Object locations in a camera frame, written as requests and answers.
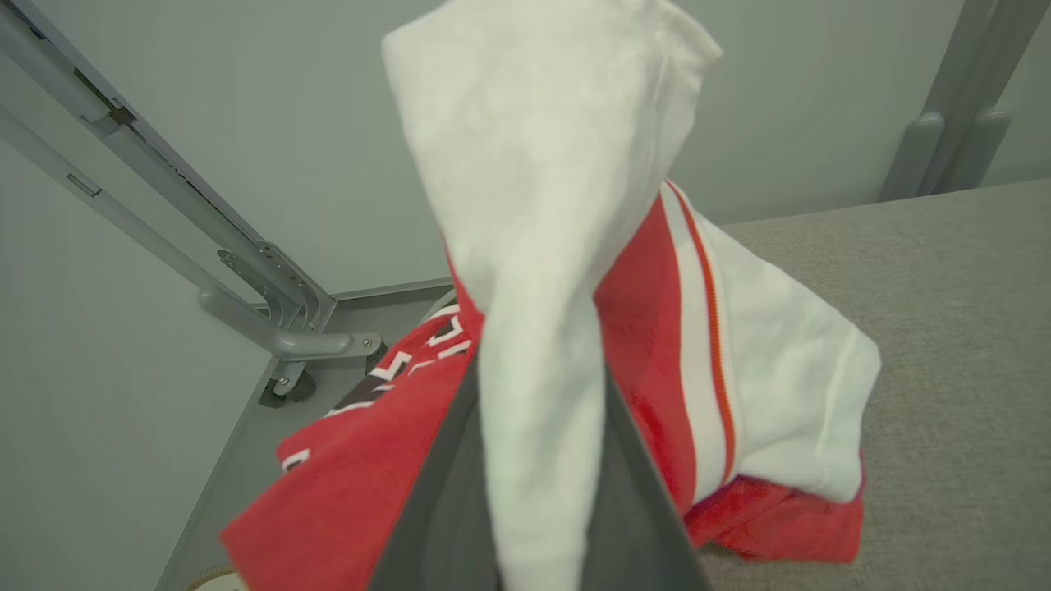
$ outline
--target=white fabric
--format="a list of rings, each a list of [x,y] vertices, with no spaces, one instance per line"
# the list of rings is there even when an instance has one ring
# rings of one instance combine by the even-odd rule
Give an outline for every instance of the white fabric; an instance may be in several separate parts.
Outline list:
[[[875,343],[836,308],[696,211],[708,245],[740,412],[734,473],[846,503],[861,487],[861,421]]]
[[[487,318],[482,437],[510,591],[577,588],[604,420],[592,295],[720,55],[664,0],[452,0],[384,40],[428,200]]]
[[[679,373],[696,457],[693,500],[698,503],[722,485],[727,447],[713,382],[708,332],[712,315],[707,307],[700,256],[694,245],[680,201],[669,183],[661,185],[660,201],[675,248],[676,270],[679,274]],[[729,360],[723,360],[724,376],[728,378],[733,373],[730,365]],[[739,423],[741,412],[736,408],[737,399],[733,392],[728,393],[728,398],[735,403],[731,405],[733,415]]]

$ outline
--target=gray countertop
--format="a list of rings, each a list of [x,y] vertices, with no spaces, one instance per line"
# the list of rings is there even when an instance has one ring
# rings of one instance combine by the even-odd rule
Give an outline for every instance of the gray countertop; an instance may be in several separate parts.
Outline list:
[[[1051,180],[726,229],[854,321],[884,366],[857,561],[705,548],[715,589],[1046,589]]]

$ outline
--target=red cloth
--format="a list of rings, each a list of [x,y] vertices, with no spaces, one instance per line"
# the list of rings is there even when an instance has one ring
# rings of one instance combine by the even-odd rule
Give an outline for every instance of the red cloth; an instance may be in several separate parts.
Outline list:
[[[860,493],[836,505],[741,476],[694,503],[698,457],[679,359],[683,302],[661,207],[657,200],[595,302],[606,362],[691,538],[747,558],[851,561]],[[333,412],[279,447],[279,460],[294,469],[221,534],[252,591],[368,586],[481,333],[483,317],[456,288],[458,309],[413,330]]]

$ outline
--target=crumpled fabric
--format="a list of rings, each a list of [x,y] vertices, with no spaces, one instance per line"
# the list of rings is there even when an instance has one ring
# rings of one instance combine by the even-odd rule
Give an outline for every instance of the crumpled fabric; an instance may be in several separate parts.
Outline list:
[[[487,318],[479,406],[503,584],[573,591],[604,421],[593,294],[721,49],[664,0],[451,0],[383,55],[450,260]]]

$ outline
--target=white wall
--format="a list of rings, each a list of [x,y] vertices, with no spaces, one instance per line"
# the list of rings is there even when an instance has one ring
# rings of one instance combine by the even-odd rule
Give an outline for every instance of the white wall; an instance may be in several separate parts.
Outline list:
[[[329,292],[447,274],[379,57],[438,0],[33,2]],[[681,3],[726,57],[674,178],[726,222],[874,201],[963,0]]]
[[[1051,12],[1044,15],[997,106],[1011,126],[982,186],[1051,179]]]
[[[270,355],[0,138],[0,589],[153,589]]]

